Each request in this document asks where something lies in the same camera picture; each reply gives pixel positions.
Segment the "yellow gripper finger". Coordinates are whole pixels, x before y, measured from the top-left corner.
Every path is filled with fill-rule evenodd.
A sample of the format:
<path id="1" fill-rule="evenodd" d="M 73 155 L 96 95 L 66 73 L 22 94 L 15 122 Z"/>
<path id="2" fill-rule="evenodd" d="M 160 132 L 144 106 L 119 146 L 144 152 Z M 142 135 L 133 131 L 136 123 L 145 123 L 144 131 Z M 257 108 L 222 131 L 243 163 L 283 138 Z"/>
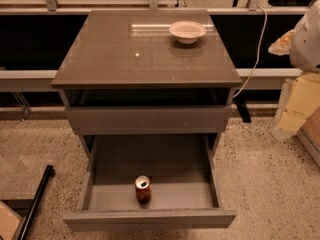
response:
<path id="1" fill-rule="evenodd" d="M 268 52 L 277 55 L 283 56 L 288 55 L 291 47 L 291 39 L 293 36 L 294 30 L 290 30 L 278 38 L 274 43 L 268 48 Z"/>
<path id="2" fill-rule="evenodd" d="M 296 135 L 319 107 L 319 73 L 306 73 L 295 80 L 286 79 L 274 117 L 273 134 L 279 139 Z"/>

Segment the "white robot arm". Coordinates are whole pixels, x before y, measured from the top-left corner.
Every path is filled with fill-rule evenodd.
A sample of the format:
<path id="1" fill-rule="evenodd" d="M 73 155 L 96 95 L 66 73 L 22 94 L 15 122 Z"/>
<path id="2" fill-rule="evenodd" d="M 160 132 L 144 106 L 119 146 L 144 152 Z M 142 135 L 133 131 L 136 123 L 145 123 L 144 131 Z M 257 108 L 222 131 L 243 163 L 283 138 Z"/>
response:
<path id="1" fill-rule="evenodd" d="M 295 135 L 320 107 L 320 1 L 315 2 L 295 28 L 268 48 L 273 55 L 288 55 L 290 63 L 302 71 L 296 79 L 286 79 L 280 94 L 273 133 L 280 139 Z"/>

